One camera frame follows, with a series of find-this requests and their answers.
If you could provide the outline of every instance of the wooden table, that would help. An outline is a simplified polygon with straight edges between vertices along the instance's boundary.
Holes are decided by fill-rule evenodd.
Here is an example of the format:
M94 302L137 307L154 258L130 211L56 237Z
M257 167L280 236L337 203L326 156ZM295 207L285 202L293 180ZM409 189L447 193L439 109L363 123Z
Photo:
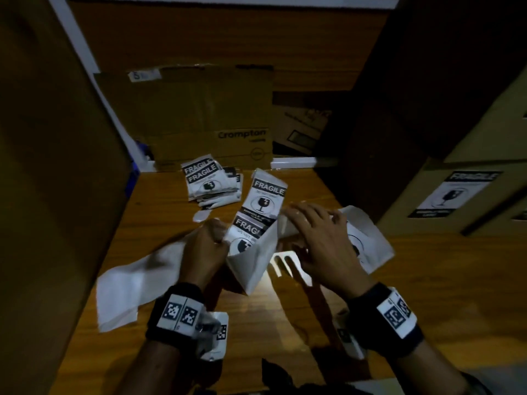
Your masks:
M251 172L244 173L243 197ZM289 184L286 202L304 199L338 206L312 170L273 174ZM221 207L211 217L230 222L239 207L239 203ZM175 234L195 228L192 216L197 210L196 204L187 202L181 173L142 174L99 274L140 259ZM374 275L398 288L427 337L457 367L527 359L524 241L459 235L389 240L397 255ZM333 293L323 292L332 313L344 306ZM284 367L296 385L322 383L323 374L328 380L391 377L389 366L373 352L367 362L354 363L328 347L327 321L321 324L317 319L328 313L319 295L317 289L306 294L288 276L276 278L268 273L249 297L223 290L216 310L229 313L228 347L221 378L213 389L219 393L262 389L261 358ZM110 395L144 340L151 308L152 303L139 308L137 323L99 333L93 289L51 394Z

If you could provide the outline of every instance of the left hand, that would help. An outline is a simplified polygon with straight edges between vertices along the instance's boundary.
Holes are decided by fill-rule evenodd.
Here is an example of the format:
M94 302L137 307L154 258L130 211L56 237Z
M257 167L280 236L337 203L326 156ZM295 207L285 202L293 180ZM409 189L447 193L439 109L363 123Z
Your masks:
M185 245L179 282L195 284L201 291L225 263L229 245L221 242L227 225L220 220L207 220L193 233Z

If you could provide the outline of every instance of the hand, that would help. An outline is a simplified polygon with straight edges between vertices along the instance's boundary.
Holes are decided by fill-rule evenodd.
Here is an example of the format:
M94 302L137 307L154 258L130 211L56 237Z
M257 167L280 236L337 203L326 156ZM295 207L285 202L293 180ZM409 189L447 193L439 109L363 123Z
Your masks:
M229 245L221 242L227 225L217 219L207 220L193 233L185 245L179 281L192 283L201 291L225 263Z
M304 237L307 250L294 247L302 269L344 299L359 297L376 281L360 266L340 211L298 203L282 212Z

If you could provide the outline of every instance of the black wristband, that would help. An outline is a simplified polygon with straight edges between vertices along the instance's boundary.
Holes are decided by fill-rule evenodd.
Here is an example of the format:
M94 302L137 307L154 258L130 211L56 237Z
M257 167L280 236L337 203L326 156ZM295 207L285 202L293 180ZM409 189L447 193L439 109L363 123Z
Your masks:
M385 358L407 356L424 340L417 318L404 299L382 283L348 301L348 307L349 332L360 346Z
M196 341L192 332L203 307L200 288L190 283L177 283L155 300L148 320L146 337L192 353Z

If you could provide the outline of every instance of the stack of fragile labels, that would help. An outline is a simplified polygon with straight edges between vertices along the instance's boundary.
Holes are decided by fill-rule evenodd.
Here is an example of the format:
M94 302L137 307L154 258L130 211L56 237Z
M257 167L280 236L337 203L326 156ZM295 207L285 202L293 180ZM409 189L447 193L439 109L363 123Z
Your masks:
M230 242L229 255L244 252L275 222L286 190L287 184L282 180L262 169L254 171L249 194L225 236Z
M181 164L189 201L203 209L232 204L241 199L243 175L233 167L222 167L210 154Z

